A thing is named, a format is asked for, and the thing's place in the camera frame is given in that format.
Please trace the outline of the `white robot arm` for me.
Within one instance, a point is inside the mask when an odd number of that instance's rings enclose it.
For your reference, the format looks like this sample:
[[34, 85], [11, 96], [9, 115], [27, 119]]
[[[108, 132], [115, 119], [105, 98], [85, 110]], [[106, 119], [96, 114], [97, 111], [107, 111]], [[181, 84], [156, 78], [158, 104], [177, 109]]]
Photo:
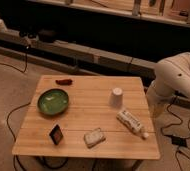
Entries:
[[190, 52], [158, 61], [154, 73], [155, 79], [146, 92], [152, 117], [158, 117], [163, 112], [176, 91], [190, 99]]

